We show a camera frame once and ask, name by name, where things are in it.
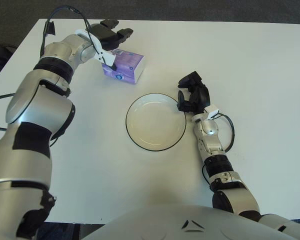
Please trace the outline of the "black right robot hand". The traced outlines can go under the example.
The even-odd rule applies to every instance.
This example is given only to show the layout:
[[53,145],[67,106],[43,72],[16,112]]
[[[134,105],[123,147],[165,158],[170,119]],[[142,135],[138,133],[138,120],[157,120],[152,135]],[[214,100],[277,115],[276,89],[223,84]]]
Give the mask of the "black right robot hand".
[[185,100],[183,92],[178,91],[177,108],[181,112],[202,114],[204,109],[211,104],[209,90],[196,71],[183,77],[178,82],[178,88],[187,89],[190,92],[189,100]]

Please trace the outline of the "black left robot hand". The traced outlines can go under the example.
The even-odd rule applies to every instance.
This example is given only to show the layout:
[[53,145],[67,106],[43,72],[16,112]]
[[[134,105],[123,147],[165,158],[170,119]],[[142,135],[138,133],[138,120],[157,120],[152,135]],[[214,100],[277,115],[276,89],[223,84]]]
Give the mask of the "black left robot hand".
[[114,32],[113,29],[118,24],[119,21],[117,19],[105,19],[100,23],[88,25],[86,29],[88,38],[93,44],[96,59],[102,64],[109,66],[112,70],[117,69],[114,63],[116,57],[110,51],[118,48],[134,32],[131,28],[122,28]]

